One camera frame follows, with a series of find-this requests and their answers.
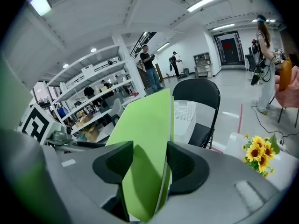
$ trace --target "blue headband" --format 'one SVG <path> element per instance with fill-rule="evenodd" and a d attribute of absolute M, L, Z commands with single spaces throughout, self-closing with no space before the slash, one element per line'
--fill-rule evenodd
<path fill-rule="evenodd" d="M 264 19 L 262 18 L 258 18 L 257 21 L 261 21 L 261 22 L 266 22 Z"/>

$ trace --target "cable on floor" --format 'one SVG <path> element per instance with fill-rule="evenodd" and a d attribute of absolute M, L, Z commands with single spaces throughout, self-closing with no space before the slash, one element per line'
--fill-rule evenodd
<path fill-rule="evenodd" d="M 284 143 L 285 143 L 284 138 L 287 138 L 287 137 L 289 137 L 290 135 L 298 135 L 298 134 L 299 134 L 299 132 L 298 132 L 298 133 L 290 133 L 290 134 L 288 134 L 287 136 L 285 136 L 285 135 L 284 135 L 282 132 L 280 132 L 280 131 L 268 131 L 268 130 L 266 130 L 265 127 L 261 124 L 261 121 L 259 120 L 259 118 L 258 118 L 258 116 L 257 116 L 257 112 L 253 109 L 253 107 L 257 107 L 257 105 L 253 105 L 253 106 L 251 106 L 251 109 L 256 113 L 256 118 L 257 118 L 258 122 L 260 123 L 260 126 L 261 126 L 267 133 L 280 133 L 280 134 L 282 135 L 281 139 L 283 140 Z"/>

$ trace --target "sunflower bouquet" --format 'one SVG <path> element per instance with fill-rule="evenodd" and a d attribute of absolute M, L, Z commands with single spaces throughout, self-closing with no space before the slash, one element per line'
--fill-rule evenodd
<path fill-rule="evenodd" d="M 264 139 L 259 136 L 249 138 L 246 134 L 245 138 L 248 142 L 242 146 L 242 149 L 246 151 L 243 157 L 244 163 L 264 177 L 274 173 L 275 169 L 270 168 L 270 160 L 280 152 L 275 134 L 271 138 Z"/>

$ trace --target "white table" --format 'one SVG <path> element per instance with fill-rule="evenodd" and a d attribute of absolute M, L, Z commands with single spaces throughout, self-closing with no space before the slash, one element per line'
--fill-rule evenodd
<path fill-rule="evenodd" d="M 238 133 L 231 133 L 228 144 L 224 150 L 225 154 L 234 156 L 243 161 L 245 150 L 242 145 L 247 143 L 247 139 Z M 275 173 L 270 174 L 267 180 L 270 181 L 279 190 L 288 188 L 298 171 L 299 160 L 287 153 L 280 151 L 270 160 L 270 167 L 275 168 Z"/>

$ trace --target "long brown hair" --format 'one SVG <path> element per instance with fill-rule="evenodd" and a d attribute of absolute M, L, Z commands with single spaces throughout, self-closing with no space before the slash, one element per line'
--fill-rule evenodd
<path fill-rule="evenodd" d="M 268 31 L 265 23 L 262 22 L 262 21 L 258 21 L 257 22 L 257 29 L 259 31 L 261 31 L 263 33 L 263 35 L 265 36 L 265 42 L 266 42 L 267 48 L 269 48 L 270 47 L 270 40 L 271 39 L 270 39 L 269 31 Z"/>

